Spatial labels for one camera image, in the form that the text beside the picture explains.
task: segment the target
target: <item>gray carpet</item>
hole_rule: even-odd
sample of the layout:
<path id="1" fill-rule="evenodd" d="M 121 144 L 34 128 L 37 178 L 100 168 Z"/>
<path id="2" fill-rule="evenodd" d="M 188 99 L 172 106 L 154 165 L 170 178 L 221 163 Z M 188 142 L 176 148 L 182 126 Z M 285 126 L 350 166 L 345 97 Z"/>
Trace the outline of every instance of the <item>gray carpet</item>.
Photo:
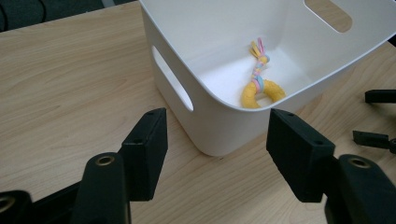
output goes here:
<path id="1" fill-rule="evenodd" d="M 113 0 L 115 5 L 134 0 Z M 0 0 L 0 32 L 104 8 L 102 0 Z"/>

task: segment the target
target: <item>rope toy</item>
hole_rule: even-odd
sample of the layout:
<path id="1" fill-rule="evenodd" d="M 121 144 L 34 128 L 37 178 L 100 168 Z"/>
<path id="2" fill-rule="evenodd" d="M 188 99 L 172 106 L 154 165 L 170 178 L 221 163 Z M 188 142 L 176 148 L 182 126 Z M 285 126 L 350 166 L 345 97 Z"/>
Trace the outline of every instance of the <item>rope toy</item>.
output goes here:
<path id="1" fill-rule="evenodd" d="M 286 93 L 274 81 L 262 79 L 260 73 L 264 66 L 270 62 L 270 58 L 265 55 L 265 48 L 262 40 L 258 39 L 258 45 L 254 41 L 251 42 L 250 53 L 257 58 L 256 66 L 253 69 L 251 81 L 242 91 L 242 107 L 244 108 L 260 108 L 257 104 L 256 94 L 265 93 L 273 102 L 279 101 L 286 96 Z"/>

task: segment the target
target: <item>dog toy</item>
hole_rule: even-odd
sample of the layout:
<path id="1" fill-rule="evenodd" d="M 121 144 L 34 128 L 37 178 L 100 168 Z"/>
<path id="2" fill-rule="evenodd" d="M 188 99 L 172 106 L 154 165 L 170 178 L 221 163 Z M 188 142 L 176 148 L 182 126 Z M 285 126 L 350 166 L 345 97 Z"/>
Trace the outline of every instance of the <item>dog toy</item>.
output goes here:
<path id="1" fill-rule="evenodd" d="M 286 96 L 286 93 L 274 81 L 262 79 L 260 73 L 264 66 L 269 63 L 270 58 L 265 55 L 265 48 L 262 40 L 258 39 L 258 45 L 254 41 L 251 42 L 250 53 L 257 58 L 256 66 L 253 69 L 251 81 L 242 91 L 242 107 L 244 108 L 260 108 L 256 101 L 256 94 L 265 93 L 273 102 L 279 101 Z"/>

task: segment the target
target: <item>wooden table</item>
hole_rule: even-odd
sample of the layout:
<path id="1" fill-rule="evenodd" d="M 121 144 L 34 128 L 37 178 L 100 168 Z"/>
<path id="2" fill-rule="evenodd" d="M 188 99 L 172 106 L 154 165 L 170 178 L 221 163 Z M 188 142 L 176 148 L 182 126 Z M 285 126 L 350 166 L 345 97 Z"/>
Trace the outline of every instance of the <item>wooden table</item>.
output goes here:
<path id="1" fill-rule="evenodd" d="M 367 105 L 396 87 L 396 48 L 380 46 L 297 114 L 336 145 L 375 161 L 396 183 L 396 156 L 360 147 L 352 130 L 396 137 L 395 105 Z M 0 191 L 34 201 L 81 179 L 86 161 L 118 151 L 141 116 L 168 105 L 151 75 L 138 3 L 0 34 Z M 299 203 L 265 150 L 198 151 L 171 110 L 169 150 L 154 199 L 134 223 L 326 223 L 324 203 Z"/>

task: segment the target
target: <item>storage bin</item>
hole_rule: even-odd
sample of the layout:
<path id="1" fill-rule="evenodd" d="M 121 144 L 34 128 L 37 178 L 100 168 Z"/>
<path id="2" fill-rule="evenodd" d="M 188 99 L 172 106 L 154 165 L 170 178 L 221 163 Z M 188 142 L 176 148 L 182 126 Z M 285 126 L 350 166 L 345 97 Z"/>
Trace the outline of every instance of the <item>storage bin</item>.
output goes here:
<path id="1" fill-rule="evenodd" d="M 140 0 L 156 85 L 192 142 L 223 156 L 267 131 L 270 109 L 295 111 L 396 32 L 393 0 L 334 0 L 352 19 L 335 31 L 304 0 Z M 263 76 L 287 97 L 240 105 L 262 39 Z"/>

